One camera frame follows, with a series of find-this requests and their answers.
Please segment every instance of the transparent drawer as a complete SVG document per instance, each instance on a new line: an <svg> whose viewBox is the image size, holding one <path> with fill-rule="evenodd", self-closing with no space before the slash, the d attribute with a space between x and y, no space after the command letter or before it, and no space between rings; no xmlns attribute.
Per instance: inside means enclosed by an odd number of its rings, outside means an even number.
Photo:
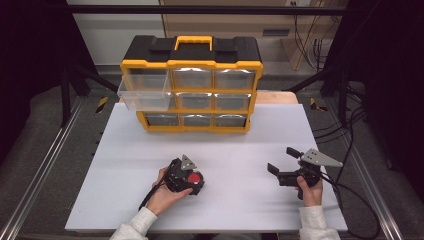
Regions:
<svg viewBox="0 0 424 240"><path fill-rule="evenodd" d="M215 87L252 89L256 71L243 69L215 70Z"/></svg>
<svg viewBox="0 0 424 240"><path fill-rule="evenodd" d="M181 124L186 127L211 126L212 114L180 114Z"/></svg>
<svg viewBox="0 0 424 240"><path fill-rule="evenodd" d="M129 110L167 111L171 100L170 89L167 70L129 70L122 77L118 96Z"/></svg>
<svg viewBox="0 0 424 240"><path fill-rule="evenodd" d="M149 126L178 126L178 116L173 113L145 113Z"/></svg>
<svg viewBox="0 0 424 240"><path fill-rule="evenodd" d="M233 114L215 114L216 127L244 127L246 125L247 115L233 115Z"/></svg>
<svg viewBox="0 0 424 240"><path fill-rule="evenodd" d="M248 110L251 94L215 94L215 109Z"/></svg>
<svg viewBox="0 0 424 240"><path fill-rule="evenodd" d="M176 88L210 88L212 71L201 68L178 68L172 70Z"/></svg>
<svg viewBox="0 0 424 240"><path fill-rule="evenodd" d="M169 107L168 109L175 109L175 95L173 93L168 93L169 94Z"/></svg>
<svg viewBox="0 0 424 240"><path fill-rule="evenodd" d="M185 109L211 108L212 93L176 93L178 106Z"/></svg>
<svg viewBox="0 0 424 240"><path fill-rule="evenodd" d="M127 69L123 77L127 89L169 91L167 69Z"/></svg>

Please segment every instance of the red button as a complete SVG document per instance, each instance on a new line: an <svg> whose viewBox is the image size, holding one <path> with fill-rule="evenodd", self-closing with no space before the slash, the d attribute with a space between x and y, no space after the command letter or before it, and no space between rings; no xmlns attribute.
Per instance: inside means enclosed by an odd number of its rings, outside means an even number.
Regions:
<svg viewBox="0 0 424 240"><path fill-rule="evenodd" d="M191 173L190 174L190 176L188 176L188 182L191 182L191 183L198 183L198 182L200 182L200 176L199 176L199 174L197 174L197 173Z"/></svg>

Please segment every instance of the yellow handle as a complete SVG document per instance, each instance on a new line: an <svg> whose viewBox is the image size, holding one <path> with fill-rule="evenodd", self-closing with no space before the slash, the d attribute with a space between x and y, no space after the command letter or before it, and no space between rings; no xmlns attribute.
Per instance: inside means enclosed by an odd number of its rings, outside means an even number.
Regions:
<svg viewBox="0 0 424 240"><path fill-rule="evenodd" d="M178 50L180 43L209 43L209 51L212 51L212 36L178 36L174 50Z"/></svg>

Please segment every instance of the yellow storage organizer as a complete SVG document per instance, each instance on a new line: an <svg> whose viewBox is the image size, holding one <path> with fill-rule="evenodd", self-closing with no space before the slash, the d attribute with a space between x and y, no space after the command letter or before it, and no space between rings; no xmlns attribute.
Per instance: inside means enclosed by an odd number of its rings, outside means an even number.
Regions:
<svg viewBox="0 0 424 240"><path fill-rule="evenodd" d="M135 36L118 96L147 131L247 132L263 65L256 39Z"/></svg>

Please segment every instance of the black handheld device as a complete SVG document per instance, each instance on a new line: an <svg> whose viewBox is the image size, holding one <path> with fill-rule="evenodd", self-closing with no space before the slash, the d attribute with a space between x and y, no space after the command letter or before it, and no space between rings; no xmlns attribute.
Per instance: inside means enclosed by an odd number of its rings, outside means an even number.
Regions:
<svg viewBox="0 0 424 240"><path fill-rule="evenodd" d="M179 158L172 160L165 174L159 182L152 187L138 207L138 210L140 211L142 207L146 206L156 190L164 184L166 184L168 189L172 192L181 192L187 188L192 188L193 191L190 195L197 195L205 184L205 181L203 175L195 171L195 168L197 168L197 166L186 155L183 155L182 160Z"/></svg>
<svg viewBox="0 0 424 240"><path fill-rule="evenodd" d="M343 165L314 149L310 149L306 153L303 153L288 147L286 153L296 159L300 159L300 168L294 172L280 172L277 167L268 163L268 172L277 177L280 186L299 187L297 177L303 176L308 186L313 187L321 178L321 166L341 167ZM303 191L300 187L297 197L303 200Z"/></svg>

